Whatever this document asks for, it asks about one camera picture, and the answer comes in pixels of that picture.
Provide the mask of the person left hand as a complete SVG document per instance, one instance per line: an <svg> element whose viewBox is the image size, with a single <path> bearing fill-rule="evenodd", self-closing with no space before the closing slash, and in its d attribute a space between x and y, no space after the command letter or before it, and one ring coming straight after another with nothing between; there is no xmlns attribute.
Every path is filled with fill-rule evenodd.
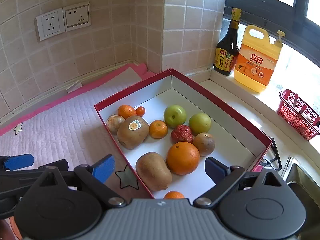
<svg viewBox="0 0 320 240"><path fill-rule="evenodd" d="M15 236L5 220L0 220L0 240L15 240Z"/></svg>

